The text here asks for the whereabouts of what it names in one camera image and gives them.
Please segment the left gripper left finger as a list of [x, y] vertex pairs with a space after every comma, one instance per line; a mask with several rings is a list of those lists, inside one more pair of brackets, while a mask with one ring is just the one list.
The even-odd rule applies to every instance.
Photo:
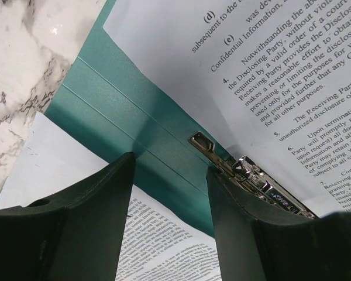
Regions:
[[135, 167], [128, 152], [58, 193], [0, 210], [0, 280], [114, 280]]

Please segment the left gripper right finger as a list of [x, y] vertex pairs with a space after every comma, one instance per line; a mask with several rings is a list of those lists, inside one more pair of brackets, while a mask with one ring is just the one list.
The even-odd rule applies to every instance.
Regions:
[[309, 219], [207, 172], [223, 280], [351, 280], [351, 213]]

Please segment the metal folder clip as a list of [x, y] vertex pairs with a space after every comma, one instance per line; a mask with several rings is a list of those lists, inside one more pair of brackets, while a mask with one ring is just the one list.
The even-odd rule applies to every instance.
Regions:
[[226, 160], [221, 158], [215, 152], [215, 143], [202, 132], [193, 134], [188, 141], [238, 187], [289, 213], [311, 219], [317, 218], [308, 207], [249, 157], [242, 156], [238, 160], [233, 156], [229, 156]]

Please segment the single printed paper sheet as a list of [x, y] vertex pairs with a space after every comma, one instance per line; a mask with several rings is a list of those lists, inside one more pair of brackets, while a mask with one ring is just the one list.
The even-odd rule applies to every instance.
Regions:
[[[37, 114], [0, 192], [0, 210], [26, 207], [109, 164]], [[114, 280], [220, 279], [214, 239], [184, 223], [133, 183]]]

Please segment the teal plastic folder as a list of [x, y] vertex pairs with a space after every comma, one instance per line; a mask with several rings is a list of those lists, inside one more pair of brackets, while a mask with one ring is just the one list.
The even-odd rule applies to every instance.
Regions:
[[0, 190], [36, 113], [110, 162], [133, 151], [135, 185], [212, 235], [201, 130], [103, 29], [113, 1], [0, 1]]

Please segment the printed paper sheets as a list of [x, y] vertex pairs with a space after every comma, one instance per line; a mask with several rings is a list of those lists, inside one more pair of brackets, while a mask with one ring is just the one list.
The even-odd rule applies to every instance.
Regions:
[[116, 1], [104, 30], [235, 158], [351, 212], [351, 1]]

